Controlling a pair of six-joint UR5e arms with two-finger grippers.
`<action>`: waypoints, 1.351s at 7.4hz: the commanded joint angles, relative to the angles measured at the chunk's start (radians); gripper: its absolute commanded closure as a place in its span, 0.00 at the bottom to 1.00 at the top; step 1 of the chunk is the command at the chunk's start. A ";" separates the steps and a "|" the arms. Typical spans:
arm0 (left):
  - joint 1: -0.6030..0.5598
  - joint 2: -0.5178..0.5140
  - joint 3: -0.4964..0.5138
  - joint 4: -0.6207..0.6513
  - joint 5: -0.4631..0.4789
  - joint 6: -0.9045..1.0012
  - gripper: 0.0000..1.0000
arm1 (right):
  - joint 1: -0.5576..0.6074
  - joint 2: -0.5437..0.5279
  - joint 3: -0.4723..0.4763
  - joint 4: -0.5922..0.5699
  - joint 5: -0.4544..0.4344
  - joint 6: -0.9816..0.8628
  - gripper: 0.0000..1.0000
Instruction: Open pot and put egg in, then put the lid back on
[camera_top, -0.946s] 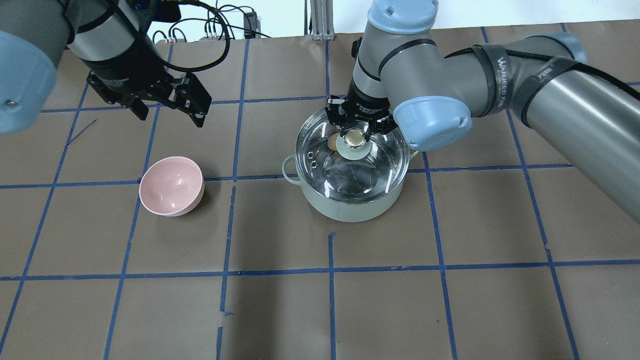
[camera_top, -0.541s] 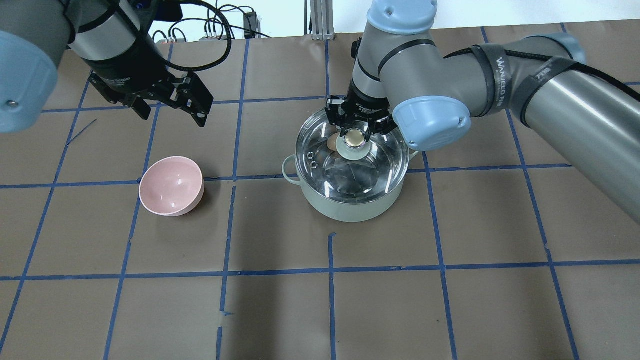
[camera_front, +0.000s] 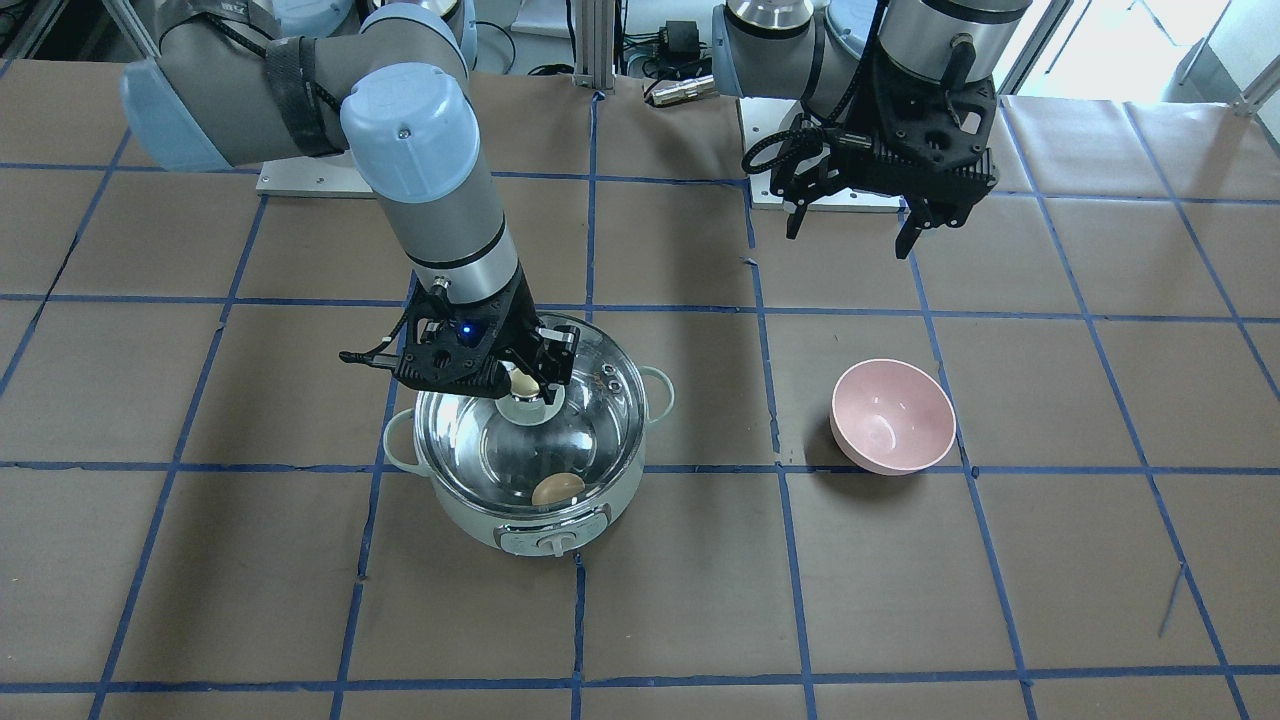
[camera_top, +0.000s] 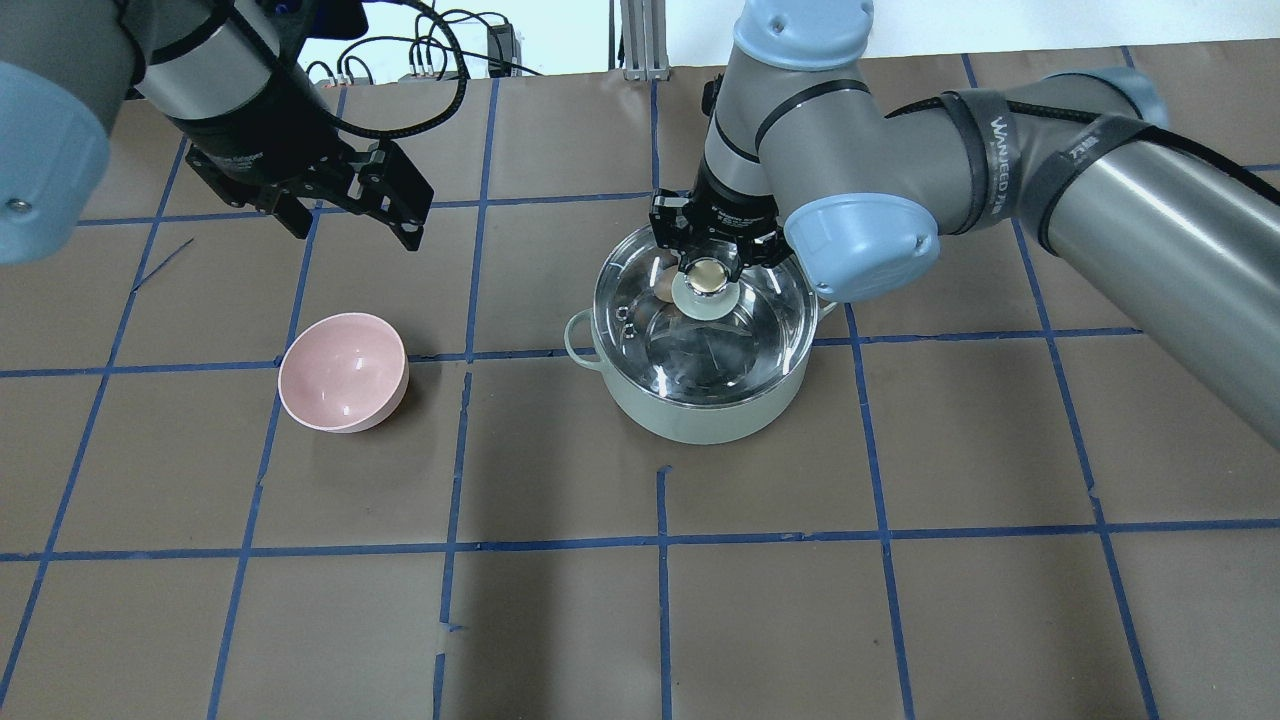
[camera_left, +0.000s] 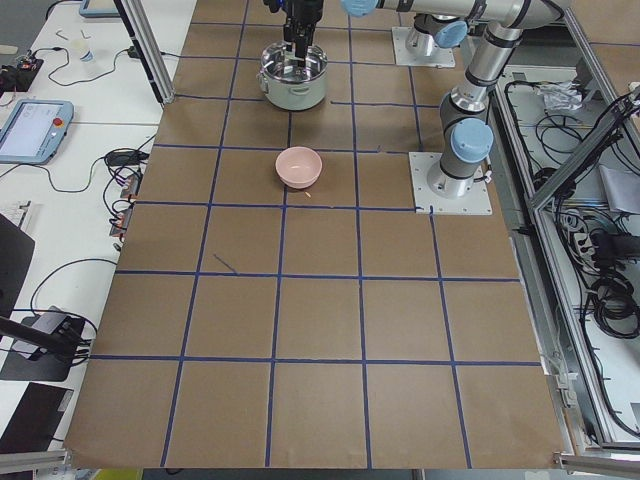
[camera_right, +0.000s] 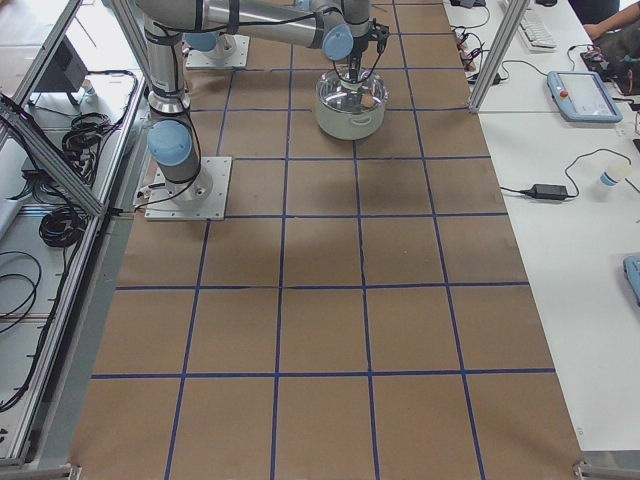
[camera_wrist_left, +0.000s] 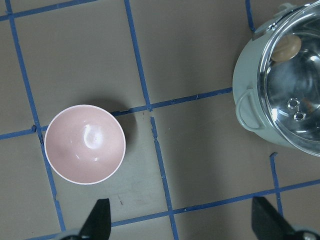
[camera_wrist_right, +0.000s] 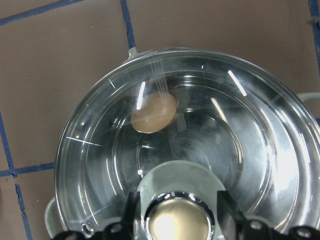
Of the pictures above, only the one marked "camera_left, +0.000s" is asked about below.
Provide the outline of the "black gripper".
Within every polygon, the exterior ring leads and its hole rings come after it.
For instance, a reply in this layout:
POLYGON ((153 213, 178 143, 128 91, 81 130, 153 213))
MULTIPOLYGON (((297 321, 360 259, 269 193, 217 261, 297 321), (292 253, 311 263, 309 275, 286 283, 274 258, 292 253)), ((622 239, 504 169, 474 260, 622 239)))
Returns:
POLYGON ((295 58, 304 60, 313 44, 315 25, 322 19, 323 0, 264 0, 271 13, 282 11, 286 15, 283 39, 286 49, 295 45, 295 58))

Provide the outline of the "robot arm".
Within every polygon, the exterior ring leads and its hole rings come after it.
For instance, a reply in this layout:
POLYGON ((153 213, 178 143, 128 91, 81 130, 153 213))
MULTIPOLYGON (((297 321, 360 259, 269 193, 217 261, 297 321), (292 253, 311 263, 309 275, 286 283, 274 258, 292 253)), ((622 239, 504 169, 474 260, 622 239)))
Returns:
MULTIPOLYGON (((316 25, 323 16, 324 2, 319 1, 263 1, 271 13, 283 11, 283 39, 286 51, 295 60, 304 60, 313 45, 316 25)), ((457 47, 468 31, 467 23, 451 15, 417 13, 413 28, 406 39, 406 48, 422 54, 421 42, 432 41, 438 48, 457 47)))
POLYGON ((489 155, 494 135, 481 119, 487 109, 487 91, 504 70, 527 29, 546 26, 564 17, 569 1, 343 1, 349 15, 364 17, 376 9, 416 14, 416 31, 430 35, 441 48, 464 39, 469 21, 487 20, 464 79, 446 94, 440 105, 445 147, 439 163, 427 174, 437 195, 457 199, 474 183, 478 165, 489 155))

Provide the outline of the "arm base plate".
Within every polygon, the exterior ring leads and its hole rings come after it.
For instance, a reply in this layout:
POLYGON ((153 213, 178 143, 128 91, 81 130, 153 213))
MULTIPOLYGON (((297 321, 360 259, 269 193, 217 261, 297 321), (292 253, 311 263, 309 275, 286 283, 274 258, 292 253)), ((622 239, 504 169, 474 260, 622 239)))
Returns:
POLYGON ((451 48, 441 48, 433 37, 413 27, 393 27, 392 40, 395 63, 399 66, 454 68, 456 61, 451 48))
POLYGON ((440 168, 439 152, 410 152, 415 211, 418 214, 487 216, 493 213, 480 166, 468 179, 448 177, 440 168))

